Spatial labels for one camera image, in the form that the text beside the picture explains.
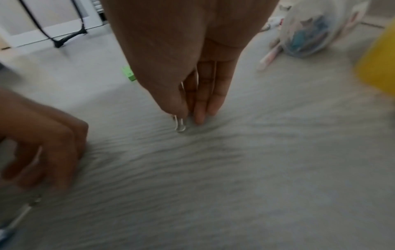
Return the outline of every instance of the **yellow object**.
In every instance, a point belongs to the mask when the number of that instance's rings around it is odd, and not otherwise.
[[[395,96],[395,19],[355,67],[364,82]]]

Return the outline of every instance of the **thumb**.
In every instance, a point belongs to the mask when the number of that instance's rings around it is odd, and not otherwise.
[[[188,106],[182,84],[165,89],[147,89],[159,107],[168,114],[185,119],[188,116]]]

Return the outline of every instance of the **black cable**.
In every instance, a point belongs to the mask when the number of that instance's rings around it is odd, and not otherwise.
[[[48,37],[48,39],[50,39],[53,44],[55,45],[56,48],[60,48],[62,47],[68,40],[70,40],[71,38],[80,35],[80,34],[87,34],[88,32],[85,29],[85,24],[84,24],[84,19],[82,17],[82,14],[75,2],[75,0],[71,0],[71,3],[73,4],[75,10],[78,13],[78,16],[81,19],[81,29],[77,32],[71,33],[70,35],[60,39],[60,40],[55,40],[52,37],[50,37],[41,27],[41,25],[38,23],[37,19],[34,17],[33,13],[30,11],[30,9],[27,7],[27,5],[25,4],[25,2],[23,0],[18,0],[20,2],[20,4],[22,5],[22,7],[25,9],[25,11],[27,12],[27,14],[29,15],[30,19],[32,19],[34,25],[36,25],[36,27],[41,31],[41,33],[43,33],[46,37]]]

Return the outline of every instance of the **floor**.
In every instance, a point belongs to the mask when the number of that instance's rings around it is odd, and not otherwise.
[[[352,72],[381,32],[359,26],[264,72],[257,62],[277,31],[258,34],[222,110],[183,134],[122,75],[108,26],[61,49],[1,54],[19,73],[0,71],[1,85],[90,124],[70,192],[2,187],[0,218],[44,196],[10,249],[393,249],[393,99]],[[11,150],[2,145],[2,163]]]

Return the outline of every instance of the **green sticky note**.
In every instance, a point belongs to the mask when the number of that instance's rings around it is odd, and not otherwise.
[[[127,78],[129,78],[130,81],[133,82],[134,80],[136,80],[136,77],[135,77],[133,71],[130,69],[130,66],[123,67],[122,72]]]

